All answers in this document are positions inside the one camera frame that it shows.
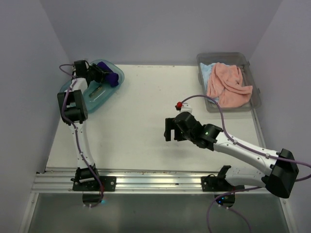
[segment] gray bin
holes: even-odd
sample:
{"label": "gray bin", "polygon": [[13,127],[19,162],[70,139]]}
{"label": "gray bin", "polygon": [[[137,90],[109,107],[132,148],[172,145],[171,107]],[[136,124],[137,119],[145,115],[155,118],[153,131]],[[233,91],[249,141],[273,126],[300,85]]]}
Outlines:
{"label": "gray bin", "polygon": [[[203,94],[206,95],[207,90],[203,85],[203,75],[201,71],[200,63],[210,65],[212,63],[225,63],[227,65],[238,66],[243,75],[243,86],[253,86],[253,93],[248,103],[238,108],[222,108],[223,111],[227,112],[244,112],[250,111],[253,108],[258,108],[261,105],[258,89],[256,88],[252,73],[249,69],[249,62],[246,60],[243,54],[239,52],[211,52],[211,53],[200,53],[197,55],[197,62],[199,66],[199,82],[203,89]],[[211,112],[218,112],[216,104],[208,101],[205,98],[206,109]]]}

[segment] gray floor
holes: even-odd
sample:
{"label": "gray floor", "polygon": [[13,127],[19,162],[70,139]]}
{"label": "gray floor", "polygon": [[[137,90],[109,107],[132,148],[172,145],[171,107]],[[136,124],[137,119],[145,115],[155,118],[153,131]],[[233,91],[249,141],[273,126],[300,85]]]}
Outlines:
{"label": "gray floor", "polygon": [[[208,232],[207,207],[212,195],[105,196],[105,204],[83,207],[81,194],[40,194],[30,233],[201,233]],[[288,233],[278,198],[239,194],[233,206],[250,222],[253,233]],[[214,205],[214,233],[248,233],[244,220]]]}

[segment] white table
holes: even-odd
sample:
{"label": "white table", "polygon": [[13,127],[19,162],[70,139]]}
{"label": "white table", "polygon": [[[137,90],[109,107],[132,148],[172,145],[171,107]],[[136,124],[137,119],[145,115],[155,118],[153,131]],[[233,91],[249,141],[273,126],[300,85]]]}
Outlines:
{"label": "white table", "polygon": [[[87,135],[97,168],[218,171],[223,165],[248,166],[231,156],[203,150],[189,141],[166,142],[165,118],[175,117],[175,105],[202,94],[198,67],[118,66],[125,74],[120,89],[87,120]],[[202,124],[221,126],[220,115],[207,112],[204,99],[188,101]],[[227,130],[258,145],[251,112],[225,114]],[[59,122],[47,170],[76,168],[73,138]]]}

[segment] cable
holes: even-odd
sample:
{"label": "cable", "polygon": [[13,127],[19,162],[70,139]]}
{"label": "cable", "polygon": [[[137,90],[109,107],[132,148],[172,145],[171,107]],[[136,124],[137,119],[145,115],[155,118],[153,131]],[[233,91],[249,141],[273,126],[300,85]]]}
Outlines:
{"label": "cable", "polygon": [[[240,146],[240,147],[242,147],[242,148],[244,148],[244,149],[246,149],[246,150],[248,150],[248,151],[250,151],[250,152],[253,152],[253,153],[256,153],[256,154],[259,154],[259,155],[262,155],[262,156],[265,156],[265,157],[266,157],[266,154],[265,154],[265,153],[260,152],[260,151],[257,151],[257,150],[254,150],[254,149],[252,149],[252,148],[250,148],[250,147],[247,147],[247,146],[243,145],[242,143],[235,141],[235,140],[229,135],[229,133],[227,132],[227,130],[226,130],[226,128],[225,128],[225,119],[224,119],[223,111],[222,111],[221,107],[219,106],[218,102],[215,101],[214,99],[212,99],[211,97],[208,97],[208,96],[206,96],[206,95],[194,95],[194,96],[190,96],[190,97],[188,97],[188,98],[185,98],[183,101],[181,101],[181,103],[184,103],[184,102],[186,102],[187,100],[190,100],[190,99],[195,98],[195,97],[204,97],[204,98],[207,98],[207,99],[213,101],[213,102],[217,105],[218,110],[219,110],[219,112],[220,112],[221,119],[222,119],[222,125],[223,125],[224,133],[225,133],[225,135],[227,136],[227,138],[228,138],[230,141],[234,142],[234,143],[237,144],[238,146]],[[307,166],[307,167],[311,168],[311,165],[310,165],[310,164],[307,164],[307,163],[301,162],[301,161],[279,158],[279,157],[276,157],[276,156],[273,156],[273,155],[269,155],[269,158],[281,160],[281,161],[288,162],[288,163],[299,164],[299,165],[303,165],[303,166]],[[309,179],[309,178],[311,178],[311,174],[308,175],[308,176],[305,176],[305,177],[302,177],[302,178],[297,179],[296,182],[304,181],[304,180],[307,180],[307,179]]]}
{"label": "cable", "polygon": [[[216,197],[212,203],[209,205],[208,209],[207,209],[207,217],[206,217],[206,221],[207,221],[207,227],[208,227],[208,230],[210,233],[212,233],[212,229],[210,227],[210,224],[209,224],[209,213],[210,213],[210,210],[213,206],[214,203],[216,203],[216,201],[219,199],[219,198],[222,198],[224,196],[227,196],[227,195],[230,195],[232,193],[238,193],[238,192],[244,192],[244,191],[251,191],[251,190],[256,190],[256,189],[260,189],[261,187],[253,187],[253,188],[246,188],[246,189],[242,189],[242,190],[234,190],[234,191],[231,191],[231,192],[227,192],[227,193],[223,193],[221,195],[219,195],[218,197]],[[239,215],[241,218],[244,219],[244,221],[246,222],[247,226],[248,226],[248,229],[249,229],[249,232],[252,232],[252,228],[251,228],[251,225],[249,224],[249,222],[247,221],[247,219],[242,215],[240,214],[238,211],[232,209],[232,208],[228,208],[228,210],[236,213],[237,215]]]}
{"label": "cable", "polygon": [[102,199],[103,199],[103,197],[104,197],[104,186],[103,186],[101,180],[99,179],[99,177],[98,177],[98,176],[95,174],[95,172],[93,171],[92,167],[91,167],[91,166],[88,164],[88,162],[86,161],[86,159],[85,159],[85,157],[84,157],[84,155],[83,155],[83,152],[81,151],[80,144],[79,144],[79,139],[78,139],[78,128],[77,128],[77,126],[76,126],[70,119],[68,119],[68,118],[65,116],[65,108],[66,108],[66,102],[67,102],[67,99],[68,99],[69,91],[72,90],[72,88],[76,85],[76,83],[77,83],[77,78],[76,78],[74,75],[71,75],[70,73],[64,71],[64,70],[61,68],[62,66],[72,66],[72,65],[70,65],[70,64],[63,64],[63,65],[60,65],[60,66],[59,66],[59,69],[60,69],[61,71],[63,71],[64,73],[66,73],[66,74],[72,76],[72,77],[74,78],[74,83],[73,83],[71,86],[69,86],[68,89],[67,89],[67,92],[66,92],[66,94],[65,94],[65,99],[64,99],[64,102],[63,102],[63,106],[62,106],[62,112],[61,112],[61,114],[62,114],[63,119],[65,119],[68,123],[70,123],[70,124],[73,125],[74,131],[75,131],[76,142],[77,142],[77,148],[78,148],[78,151],[79,151],[79,153],[80,153],[80,155],[81,155],[81,158],[82,158],[82,160],[85,162],[86,166],[88,167],[88,169],[90,170],[90,172],[92,173],[92,175],[95,177],[96,181],[97,181],[97,182],[99,183],[99,185],[100,185],[100,195],[101,195],[101,198],[100,198],[100,199],[98,200],[98,202],[95,203],[94,205],[91,205],[91,204],[90,204],[90,208],[93,208],[93,207],[97,206],[97,205],[102,201]]}

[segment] metal extrusion frame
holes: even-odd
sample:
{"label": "metal extrusion frame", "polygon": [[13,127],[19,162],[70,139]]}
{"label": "metal extrusion frame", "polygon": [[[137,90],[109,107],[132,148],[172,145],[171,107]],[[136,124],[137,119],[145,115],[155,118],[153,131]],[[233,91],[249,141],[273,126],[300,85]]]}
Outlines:
{"label": "metal extrusion frame", "polygon": [[[259,145],[265,148],[257,113],[252,110]],[[142,170],[108,170],[98,169],[100,176],[117,177],[116,190],[106,192],[113,194],[217,194],[217,192],[203,192],[201,177],[217,172],[210,171],[142,171]],[[44,174],[37,174],[32,187],[31,196],[27,205],[19,233],[27,233],[39,193],[82,193],[72,191],[75,175],[72,168],[48,168]],[[252,193],[269,193],[266,189],[258,189]],[[290,205],[287,200],[280,199],[282,209],[291,233],[298,232]]]}

